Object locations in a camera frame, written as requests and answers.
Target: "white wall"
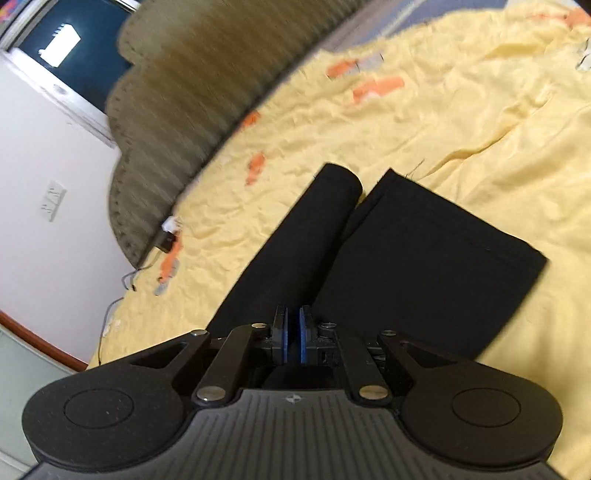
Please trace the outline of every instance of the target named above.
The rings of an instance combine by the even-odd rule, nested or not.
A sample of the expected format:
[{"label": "white wall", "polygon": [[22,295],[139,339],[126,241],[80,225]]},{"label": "white wall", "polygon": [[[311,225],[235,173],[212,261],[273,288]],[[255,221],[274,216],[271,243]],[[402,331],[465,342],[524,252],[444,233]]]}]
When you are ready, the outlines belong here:
[{"label": "white wall", "polygon": [[[117,158],[0,57],[0,310],[83,361],[132,270],[107,214]],[[50,180],[67,189],[53,223],[38,212]]]}]

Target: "metal screw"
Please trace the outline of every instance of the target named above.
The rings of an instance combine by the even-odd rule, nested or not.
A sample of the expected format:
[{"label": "metal screw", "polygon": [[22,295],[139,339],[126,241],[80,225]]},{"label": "metal screw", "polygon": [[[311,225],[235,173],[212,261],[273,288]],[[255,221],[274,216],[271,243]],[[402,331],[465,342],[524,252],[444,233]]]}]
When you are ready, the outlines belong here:
[{"label": "metal screw", "polygon": [[388,396],[388,389],[381,385],[365,385],[359,389],[359,396],[366,400],[383,400]]},{"label": "metal screw", "polygon": [[197,398],[203,401],[217,401],[226,396],[226,391],[222,387],[208,385],[197,390]]}]

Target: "bed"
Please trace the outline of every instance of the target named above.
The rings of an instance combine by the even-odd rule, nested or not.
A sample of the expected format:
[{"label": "bed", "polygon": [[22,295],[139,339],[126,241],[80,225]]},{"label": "bed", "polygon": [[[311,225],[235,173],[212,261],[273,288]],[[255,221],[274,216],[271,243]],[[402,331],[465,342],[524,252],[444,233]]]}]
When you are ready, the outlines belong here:
[{"label": "bed", "polygon": [[[591,77],[576,66],[589,22],[557,4],[532,3],[429,23],[417,14],[420,24],[405,28],[407,7],[372,33],[357,25],[352,36],[328,38],[325,46],[337,50],[339,42],[350,46],[344,38],[356,44],[396,33],[340,53],[315,51],[241,116],[211,159],[200,160],[194,180],[179,182],[182,195],[167,196],[156,223],[173,213],[182,246],[158,256],[144,235],[145,248],[134,247],[134,264],[153,266],[135,276],[136,291],[111,316],[102,360],[205,328],[325,162],[353,171],[366,192],[393,168],[549,259],[479,360],[559,400],[564,427],[550,463],[566,478],[587,480]],[[119,191],[134,188],[117,185],[117,175]],[[163,266],[172,260],[174,268]]]}]

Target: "cable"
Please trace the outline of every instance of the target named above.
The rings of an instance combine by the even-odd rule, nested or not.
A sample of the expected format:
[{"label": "cable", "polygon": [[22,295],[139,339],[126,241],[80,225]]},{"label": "cable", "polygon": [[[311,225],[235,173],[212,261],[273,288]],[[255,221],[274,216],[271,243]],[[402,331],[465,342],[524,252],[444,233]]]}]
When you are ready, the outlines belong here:
[{"label": "cable", "polygon": [[[121,283],[125,287],[125,290],[129,290],[129,287],[127,286],[127,283],[125,282],[125,280],[128,277],[131,277],[131,282],[129,283],[130,286],[131,286],[131,289],[133,291],[137,291],[137,289],[135,288],[135,284],[134,284],[135,276],[139,272],[141,272],[142,270],[147,270],[149,268],[152,268],[155,265],[155,263],[157,262],[157,260],[159,259],[161,253],[162,253],[162,250],[158,250],[158,252],[156,253],[156,256],[154,257],[154,259],[152,260],[152,262],[150,263],[150,265],[146,265],[145,267],[141,267],[141,268],[136,268],[135,270],[133,270],[133,272],[127,273],[127,274],[123,275],[123,277],[121,277]],[[124,298],[125,297],[121,297],[120,299],[113,300],[111,303],[109,303],[109,306],[107,307],[107,310],[105,312],[105,318],[103,319],[103,326],[100,329],[99,346],[98,346],[97,352],[96,352],[96,356],[97,356],[97,359],[99,361],[99,367],[101,365],[101,361],[100,361],[100,347],[103,344],[103,335],[105,333],[105,327],[107,325],[107,320],[109,319],[109,312],[111,311],[111,308],[113,308],[113,305],[115,305],[116,303],[119,303]]]},{"label": "cable", "polygon": [[150,265],[146,265],[145,267],[141,267],[141,268],[136,268],[135,270],[133,270],[133,272],[129,272],[125,275],[123,275],[123,277],[121,277],[121,283],[123,284],[123,287],[125,288],[125,290],[129,290],[129,287],[127,286],[126,283],[126,279],[131,277],[131,281],[129,282],[129,286],[131,286],[131,289],[133,291],[137,291],[137,289],[135,288],[135,276],[141,272],[142,270],[147,270],[149,268],[152,268],[154,266],[154,264],[156,263],[156,261],[159,259],[160,255],[162,254],[162,250],[158,250],[158,252],[156,253],[156,256],[154,257],[154,259],[152,260],[152,263]]},{"label": "cable", "polygon": [[96,351],[96,357],[97,357],[97,359],[99,361],[99,367],[100,367],[100,347],[103,344],[103,335],[105,333],[105,327],[107,325],[107,319],[109,318],[109,312],[111,311],[111,308],[113,308],[113,305],[115,305],[116,303],[119,303],[124,298],[125,297],[121,297],[120,299],[113,300],[111,303],[109,303],[109,306],[107,307],[107,311],[105,312],[105,318],[103,319],[103,326],[100,329],[99,347],[97,348],[97,351]]}]

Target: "light switch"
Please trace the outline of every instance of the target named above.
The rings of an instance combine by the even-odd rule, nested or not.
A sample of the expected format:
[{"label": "light switch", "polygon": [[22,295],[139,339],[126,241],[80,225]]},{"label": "light switch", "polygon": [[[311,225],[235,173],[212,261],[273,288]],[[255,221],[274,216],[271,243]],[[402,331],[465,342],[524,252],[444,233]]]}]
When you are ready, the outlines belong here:
[{"label": "light switch", "polygon": [[41,208],[39,208],[39,211],[45,220],[52,222],[56,217],[57,205],[44,198],[41,202]]},{"label": "light switch", "polygon": [[66,189],[62,187],[58,182],[52,180],[47,187],[47,193],[45,197],[52,203],[59,205],[66,194]]},{"label": "light switch", "polygon": [[42,217],[45,220],[48,222],[52,222],[54,220],[57,214],[57,209],[59,208],[61,201],[64,199],[65,194],[66,189],[58,182],[52,180],[47,187],[45,196],[41,201],[41,207],[39,209]]}]

